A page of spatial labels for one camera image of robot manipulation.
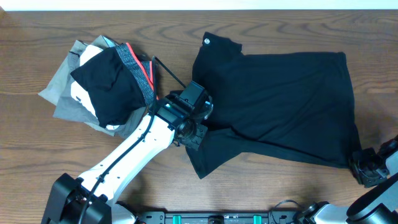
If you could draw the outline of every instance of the green connector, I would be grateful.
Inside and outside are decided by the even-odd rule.
[[[253,224],[261,224],[261,216],[260,215],[255,215],[253,216]]]
[[[181,224],[181,215],[174,215],[173,216],[173,224]]]

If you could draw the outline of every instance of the black fabric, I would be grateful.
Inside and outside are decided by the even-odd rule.
[[[213,97],[199,150],[200,178],[241,152],[348,167],[360,150],[344,53],[243,55],[242,45],[205,33],[192,78]]]
[[[146,106],[136,79],[114,47],[95,55],[71,76],[88,92],[102,128],[125,124],[132,111]]]

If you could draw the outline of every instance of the folded garment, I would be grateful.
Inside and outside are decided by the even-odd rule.
[[[81,56],[79,58],[80,66],[84,65],[92,57],[101,53],[102,51],[103,51],[103,49],[96,47],[94,45],[87,46],[86,50],[81,54]],[[74,100],[81,103],[96,118],[95,110],[94,110],[93,105],[91,104],[91,100],[90,100],[90,96],[88,95],[88,92],[86,90],[84,90],[83,87],[81,87],[76,81],[74,81],[70,87],[70,94]],[[111,130],[111,131],[116,130],[118,127],[120,127],[120,125],[115,125],[115,126],[106,125],[106,129]]]
[[[361,145],[345,54],[241,50],[205,33],[193,65],[214,103],[199,150],[187,148],[199,178],[241,152],[347,168]]]
[[[152,76],[150,62],[149,73]],[[88,92],[103,128],[126,124],[132,111],[153,102],[150,76],[129,44],[103,50],[72,71],[71,76]]]
[[[101,35],[91,45],[105,49],[114,47],[117,43]],[[108,130],[100,127],[98,119],[71,96],[71,85],[75,80],[70,75],[70,72],[80,66],[80,57],[84,54],[87,46],[89,45],[78,40],[75,42],[47,88],[41,91],[39,95],[56,105],[54,111],[55,118],[84,122],[97,131],[102,131],[112,136],[117,133],[122,138],[127,138],[137,127],[146,111],[146,107],[133,111],[125,125],[115,130]],[[143,62],[142,64],[149,71],[149,62]]]

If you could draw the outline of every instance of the wooden table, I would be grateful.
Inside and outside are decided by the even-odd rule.
[[[185,83],[205,31],[244,54],[343,51],[363,147],[398,133],[398,11],[7,12],[0,16],[0,222],[38,223],[53,182],[77,177],[122,139],[55,119],[37,95],[76,39],[100,34],[156,55]],[[160,92],[179,89],[162,73]],[[170,147],[121,200],[136,209],[267,210],[284,199],[350,205],[367,192],[344,169],[241,154],[200,180],[184,147]]]

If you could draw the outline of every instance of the red stripe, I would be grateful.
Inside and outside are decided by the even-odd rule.
[[[131,53],[132,57],[134,58],[134,60],[137,62],[138,66],[141,68],[142,72],[144,73],[145,78],[147,78],[147,81],[148,81],[148,84],[149,84],[150,88],[152,89],[152,91],[154,91],[154,85],[153,85],[152,82],[149,80],[148,74],[147,74],[147,72],[145,71],[144,66],[142,66],[141,62],[138,60],[138,58],[137,58],[137,56],[135,55],[135,53],[132,51],[132,48],[131,48],[130,44],[129,44],[129,43],[126,43],[126,45],[129,47],[129,50],[130,50],[130,53]]]
[[[149,70],[150,70],[150,77],[149,77],[149,79],[150,79],[150,82],[152,83],[152,84],[154,84],[154,75],[152,74],[152,61],[149,61]]]

